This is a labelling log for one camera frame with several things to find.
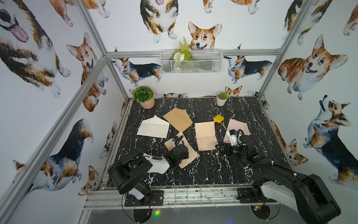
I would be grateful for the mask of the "pink envelope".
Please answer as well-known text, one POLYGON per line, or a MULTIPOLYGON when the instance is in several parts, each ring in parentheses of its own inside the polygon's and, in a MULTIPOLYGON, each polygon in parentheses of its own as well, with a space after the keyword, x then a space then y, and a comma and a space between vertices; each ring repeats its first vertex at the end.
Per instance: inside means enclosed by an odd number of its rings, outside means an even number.
POLYGON ((228 135, 230 130, 238 131, 239 129, 241 129, 244 132, 244 135, 251 135, 247 123, 230 119, 227 129, 225 131, 224 143, 231 143, 232 138, 228 135))

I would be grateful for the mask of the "white envelope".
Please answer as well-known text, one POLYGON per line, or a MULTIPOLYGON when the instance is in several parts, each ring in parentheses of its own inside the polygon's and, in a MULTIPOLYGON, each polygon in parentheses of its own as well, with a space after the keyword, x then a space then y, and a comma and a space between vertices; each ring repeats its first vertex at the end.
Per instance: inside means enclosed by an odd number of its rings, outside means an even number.
POLYGON ((155 115, 154 117, 141 122, 137 135, 166 138, 169 126, 169 122, 164 121, 155 115))

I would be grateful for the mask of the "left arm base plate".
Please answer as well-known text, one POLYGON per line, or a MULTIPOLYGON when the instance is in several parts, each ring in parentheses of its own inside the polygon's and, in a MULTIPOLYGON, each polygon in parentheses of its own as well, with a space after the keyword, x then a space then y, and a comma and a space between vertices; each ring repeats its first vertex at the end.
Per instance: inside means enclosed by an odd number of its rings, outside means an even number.
POLYGON ((133 189, 125 197, 125 207, 162 206, 164 191, 154 190, 144 195, 140 191, 133 189))

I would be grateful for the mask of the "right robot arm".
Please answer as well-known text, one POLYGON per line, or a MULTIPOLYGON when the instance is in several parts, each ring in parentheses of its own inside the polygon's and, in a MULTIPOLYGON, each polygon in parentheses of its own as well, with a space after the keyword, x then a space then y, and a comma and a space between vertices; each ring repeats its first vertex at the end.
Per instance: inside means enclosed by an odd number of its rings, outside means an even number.
POLYGON ((276 201, 295 210, 308 224, 327 224, 341 215, 341 209, 322 179, 315 175, 294 172, 258 151, 249 149, 241 131, 230 133, 230 142, 215 148, 225 155, 241 159, 247 169, 260 178, 250 187, 238 188, 242 203, 276 201))

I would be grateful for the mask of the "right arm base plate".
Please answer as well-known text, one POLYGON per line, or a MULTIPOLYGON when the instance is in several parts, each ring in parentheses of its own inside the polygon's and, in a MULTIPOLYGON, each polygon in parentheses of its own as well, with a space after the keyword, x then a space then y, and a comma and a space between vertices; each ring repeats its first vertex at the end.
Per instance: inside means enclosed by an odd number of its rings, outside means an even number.
POLYGON ((240 203, 276 203, 273 199, 266 198, 262 191, 257 187, 243 187, 237 189, 237 200, 240 203))

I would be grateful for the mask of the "brown kraft envelope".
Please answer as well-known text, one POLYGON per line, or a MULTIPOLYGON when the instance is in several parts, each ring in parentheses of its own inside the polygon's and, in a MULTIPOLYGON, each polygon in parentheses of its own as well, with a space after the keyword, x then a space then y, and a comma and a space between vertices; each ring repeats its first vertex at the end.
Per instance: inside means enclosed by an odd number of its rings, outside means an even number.
POLYGON ((174 108, 163 116, 178 132, 184 132, 191 125, 192 121, 185 109, 174 108))

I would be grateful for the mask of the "cream letter paper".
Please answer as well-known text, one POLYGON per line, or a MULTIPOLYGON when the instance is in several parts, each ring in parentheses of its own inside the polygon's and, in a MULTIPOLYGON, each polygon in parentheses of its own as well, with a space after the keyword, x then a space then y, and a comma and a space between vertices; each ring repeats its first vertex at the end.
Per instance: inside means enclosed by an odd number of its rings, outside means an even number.
POLYGON ((215 150, 218 144, 214 122, 195 123, 196 140, 199 151, 215 150))

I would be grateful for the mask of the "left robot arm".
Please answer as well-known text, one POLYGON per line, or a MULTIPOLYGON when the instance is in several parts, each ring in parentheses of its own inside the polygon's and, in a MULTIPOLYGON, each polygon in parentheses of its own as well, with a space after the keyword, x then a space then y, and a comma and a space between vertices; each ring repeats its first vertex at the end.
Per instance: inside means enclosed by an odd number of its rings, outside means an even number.
POLYGON ((108 174, 119 194, 129 194, 140 202, 148 202, 152 193, 143 178, 148 173, 169 174, 187 158, 189 149, 183 141, 175 144, 173 150, 160 157, 148 155, 136 148, 112 164, 108 174))

